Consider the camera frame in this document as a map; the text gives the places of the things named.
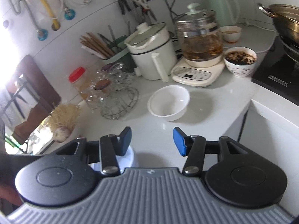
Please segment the person's right hand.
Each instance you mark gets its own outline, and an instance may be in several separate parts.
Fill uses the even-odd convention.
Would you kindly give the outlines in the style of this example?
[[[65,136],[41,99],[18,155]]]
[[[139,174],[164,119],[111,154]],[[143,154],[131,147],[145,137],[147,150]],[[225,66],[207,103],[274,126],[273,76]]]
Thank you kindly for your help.
[[[0,184],[0,196],[1,199],[5,199],[13,205],[21,206],[22,201],[16,192],[11,186],[8,186],[4,183]]]

